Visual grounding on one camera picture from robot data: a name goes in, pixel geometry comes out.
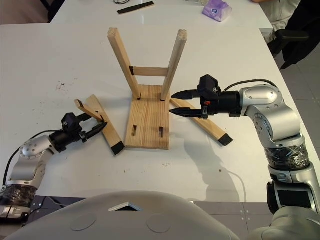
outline black strip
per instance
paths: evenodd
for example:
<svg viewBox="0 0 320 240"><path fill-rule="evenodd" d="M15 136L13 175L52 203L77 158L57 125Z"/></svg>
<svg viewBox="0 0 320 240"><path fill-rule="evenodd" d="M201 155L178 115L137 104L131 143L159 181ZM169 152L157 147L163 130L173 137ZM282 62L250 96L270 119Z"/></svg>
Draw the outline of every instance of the black strip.
<svg viewBox="0 0 320 240"><path fill-rule="evenodd" d="M123 149L125 149L125 145L122 141L118 142L116 145L111 147L111 150L114 153L114 155L119 154Z"/></svg>
<svg viewBox="0 0 320 240"><path fill-rule="evenodd" d="M153 1L148 1L142 4L138 4L138 5L134 5L134 6L130 6L130 7L126 7L124 9L121 9L119 11L117 11L118 14L126 14L135 10L139 10L139 9L143 9L145 7L149 7L151 5L154 5L155 3Z"/></svg>
<svg viewBox="0 0 320 240"><path fill-rule="evenodd" d="M219 143L221 143L223 146L227 146L229 143L233 141L233 139L226 133L223 135L219 140Z"/></svg>
<svg viewBox="0 0 320 240"><path fill-rule="evenodd" d="M131 72L132 76L134 76L135 75L134 67L133 66L129 66L129 68L130 68L130 72Z"/></svg>

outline wooden stick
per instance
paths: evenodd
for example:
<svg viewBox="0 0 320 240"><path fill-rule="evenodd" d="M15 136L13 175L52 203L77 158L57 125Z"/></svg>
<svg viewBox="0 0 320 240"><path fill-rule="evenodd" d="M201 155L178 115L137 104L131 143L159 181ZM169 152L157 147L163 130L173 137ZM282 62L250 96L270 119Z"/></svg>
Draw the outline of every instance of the wooden stick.
<svg viewBox="0 0 320 240"><path fill-rule="evenodd" d="M109 28L108 31L108 39L111 44L111 47L114 51L114 54L116 58L118 59L118 62L120 64L120 67L124 73L124 76L126 78L126 81L128 82L132 94L136 99L140 98L141 92L138 87L138 81L135 76L131 74L130 71L130 60L128 57L128 54L126 52L124 43L122 42L122 39L120 37L120 33L118 31L118 28Z"/></svg>
<svg viewBox="0 0 320 240"><path fill-rule="evenodd" d="M87 104L82 103L79 99L74 100L74 103L78 109L80 109L82 112L88 114L89 116L97 119L99 122L103 122L103 118L100 114L98 114L96 111L94 111L91 107L89 107Z"/></svg>
<svg viewBox="0 0 320 240"><path fill-rule="evenodd" d="M177 108L196 109L186 100L171 98L170 103L172 103ZM219 143L221 143L223 146L227 146L229 143L233 141L233 139L225 131L223 131L211 120L196 117L192 117L191 119L196 124L198 124L203 130L205 130L211 137L213 137L215 140L218 140Z"/></svg>
<svg viewBox="0 0 320 240"><path fill-rule="evenodd" d="M171 59L169 62L169 67L168 67L169 72L164 80L162 91L161 91L160 99L162 101L166 100L166 97L169 93L172 81L174 79L178 64L181 59L181 55L184 51L186 42L187 42L187 31L186 30L179 30L178 35L176 36L175 44L174 44L173 51L171 54Z"/></svg>
<svg viewBox="0 0 320 240"><path fill-rule="evenodd" d="M90 108L92 108L94 111L97 111L103 117L104 121L108 123L106 127L102 130L102 133L105 140L108 142L111 150L113 151L114 155L117 155L123 149L125 149L125 145L123 144L117 131L112 125L108 115L106 114L105 110L103 109L98 98L95 95L91 95L89 98L87 98L86 102Z"/></svg>
<svg viewBox="0 0 320 240"><path fill-rule="evenodd" d="M167 67L131 66L130 70L132 75L150 77L166 77L169 72Z"/></svg>

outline tile floor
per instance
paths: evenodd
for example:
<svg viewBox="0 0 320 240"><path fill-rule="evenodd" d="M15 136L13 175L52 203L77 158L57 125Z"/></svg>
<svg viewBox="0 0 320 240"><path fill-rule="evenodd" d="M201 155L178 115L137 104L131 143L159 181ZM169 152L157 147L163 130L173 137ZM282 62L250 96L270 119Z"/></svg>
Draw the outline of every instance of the tile floor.
<svg viewBox="0 0 320 240"><path fill-rule="evenodd" d="M282 53L275 62L282 66ZM280 72L320 156L320 45L304 60Z"/></svg>

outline transparent cover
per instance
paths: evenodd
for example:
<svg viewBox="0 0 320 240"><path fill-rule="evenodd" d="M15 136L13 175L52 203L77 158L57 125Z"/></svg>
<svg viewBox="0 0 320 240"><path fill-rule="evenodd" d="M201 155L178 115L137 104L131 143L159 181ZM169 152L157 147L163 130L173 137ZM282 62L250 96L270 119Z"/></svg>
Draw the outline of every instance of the transparent cover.
<svg viewBox="0 0 320 240"><path fill-rule="evenodd" d="M270 166L276 170L301 170L310 165L306 144L283 148L265 148Z"/></svg>

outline black cable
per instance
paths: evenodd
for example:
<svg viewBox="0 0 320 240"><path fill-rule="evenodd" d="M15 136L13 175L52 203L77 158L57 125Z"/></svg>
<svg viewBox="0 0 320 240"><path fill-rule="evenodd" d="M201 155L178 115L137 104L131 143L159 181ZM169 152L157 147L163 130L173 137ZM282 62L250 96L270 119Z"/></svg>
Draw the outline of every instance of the black cable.
<svg viewBox="0 0 320 240"><path fill-rule="evenodd" d="M39 135L44 134L44 133L53 133L53 132L55 133L55 132L59 132L59 131L61 131L61 130L46 130L46 131L42 131L42 132L37 133L36 135L31 137L30 139L34 139L35 137L38 137ZM15 155L17 154L17 152L19 151L19 149L20 149L20 147L17 150L15 150L15 152L11 155L8 163L6 164L6 168L5 168L5 172L4 172L4 176L3 176L3 183L2 183L3 186L6 185L10 164L11 164L12 160L14 159Z"/></svg>
<svg viewBox="0 0 320 240"><path fill-rule="evenodd" d="M130 0L113 0L113 2L117 5L122 5L130 2Z"/></svg>
<svg viewBox="0 0 320 240"><path fill-rule="evenodd" d="M264 82L264 83L268 83L270 84L271 86L274 86L276 88L277 85L275 85L272 81L269 81L269 80L265 80L265 79L252 79L252 80L247 80L247 81L239 81L239 82L236 82L234 84L231 84L230 86L228 86L224 92L226 92L227 90L229 90L230 88L233 88L234 86L237 86L237 85L240 85L240 84L248 84L248 83L255 83L255 82Z"/></svg>
<svg viewBox="0 0 320 240"><path fill-rule="evenodd" d="M50 199L55 205L58 205L60 208L64 208L69 206L69 204L62 204L61 202L59 202L57 199L53 198L52 196L48 196L48 199Z"/></svg>

